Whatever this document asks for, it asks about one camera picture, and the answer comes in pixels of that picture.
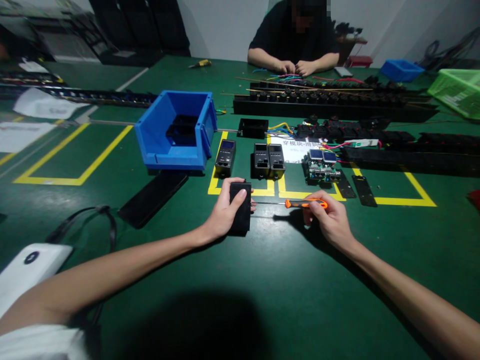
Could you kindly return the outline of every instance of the white sleeve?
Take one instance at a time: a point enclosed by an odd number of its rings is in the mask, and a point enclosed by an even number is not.
[[[33,325],[0,336],[2,360],[88,360],[84,332],[63,325]]]

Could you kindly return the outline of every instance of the green plastic basket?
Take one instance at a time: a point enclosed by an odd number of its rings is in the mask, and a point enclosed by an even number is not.
[[[480,70],[442,69],[428,93],[464,117],[480,120]]]

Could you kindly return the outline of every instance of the white paper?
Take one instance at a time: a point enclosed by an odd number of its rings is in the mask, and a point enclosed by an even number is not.
[[[283,160],[287,164],[301,164],[304,156],[307,155],[311,149],[319,149],[318,142],[297,141],[293,139],[271,139],[272,144],[280,144],[283,151]]]
[[[0,153],[19,153],[55,128],[48,122],[0,122]]]
[[[35,61],[27,61],[27,59],[25,58],[23,58],[23,62],[20,62],[18,66],[29,73],[48,73],[49,72],[46,68],[44,68],[43,66],[40,66]]]
[[[72,116],[76,109],[88,105],[58,99],[32,87],[18,98],[13,111],[34,118],[66,120]]]
[[[119,52],[116,52],[113,54],[113,56],[118,56],[118,57],[121,57],[121,58],[129,58],[131,57],[132,55],[135,55],[136,53],[133,52],[133,51],[125,51],[125,50],[121,50]]]

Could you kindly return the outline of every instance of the black shirt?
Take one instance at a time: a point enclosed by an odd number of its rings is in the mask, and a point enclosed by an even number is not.
[[[276,4],[263,19],[250,43],[250,49],[256,48],[294,64],[300,60],[314,61],[325,54],[340,51],[330,17],[316,16],[305,33],[297,33],[287,0]]]

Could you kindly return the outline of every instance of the orange screwdriver handle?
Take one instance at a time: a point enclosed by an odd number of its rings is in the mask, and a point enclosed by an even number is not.
[[[298,200],[298,201],[290,201],[290,200],[286,200],[285,201],[285,207],[287,209],[290,209],[290,208],[307,208],[309,209],[310,208],[310,203],[312,201],[316,201],[316,202],[319,202],[321,207],[326,209],[329,207],[329,205],[323,201],[323,200],[320,200],[320,199],[308,199],[308,200]]]

